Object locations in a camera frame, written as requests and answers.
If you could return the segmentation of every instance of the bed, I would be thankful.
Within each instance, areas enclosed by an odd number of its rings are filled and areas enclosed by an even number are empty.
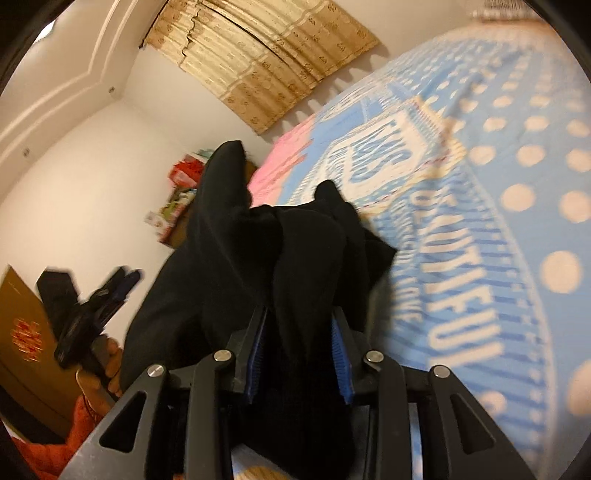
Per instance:
[[[591,430],[590,112],[550,27],[475,24],[343,92],[249,185],[254,205],[296,205],[335,181],[399,249],[373,345],[452,367],[540,479]],[[238,478],[288,478],[244,447],[233,461]]]

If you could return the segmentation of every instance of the pink patch on bedding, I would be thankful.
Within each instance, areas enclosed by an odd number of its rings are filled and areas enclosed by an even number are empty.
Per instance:
[[[306,158],[302,151],[311,143],[310,131],[315,117],[309,116],[275,142],[265,163],[255,172],[248,184],[253,207],[264,203],[276,204],[291,169]]]

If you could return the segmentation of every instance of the orange sleeve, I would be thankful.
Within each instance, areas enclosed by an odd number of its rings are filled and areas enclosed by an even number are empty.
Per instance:
[[[74,422],[65,444],[39,445],[18,439],[13,441],[40,480],[55,480],[99,422],[100,417],[86,405],[84,397],[80,396],[76,401]]]

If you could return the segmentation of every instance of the silver rivet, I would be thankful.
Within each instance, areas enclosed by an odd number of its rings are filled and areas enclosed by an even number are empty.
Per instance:
[[[436,365],[433,369],[433,373],[437,378],[447,378],[449,377],[450,371],[448,367],[445,367],[444,365]]]
[[[148,367],[148,375],[151,377],[159,377],[164,373],[164,367],[159,364],[150,365]]]
[[[384,360],[384,354],[382,352],[378,352],[377,350],[370,350],[365,355],[365,358],[373,364],[378,364]]]
[[[227,362],[232,358],[232,352],[230,350],[218,350],[213,354],[213,358],[216,362]]]

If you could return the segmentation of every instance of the curtain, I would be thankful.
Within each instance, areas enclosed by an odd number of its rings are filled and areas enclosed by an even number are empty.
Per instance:
[[[258,134],[378,44],[330,0],[169,0],[145,42]]]

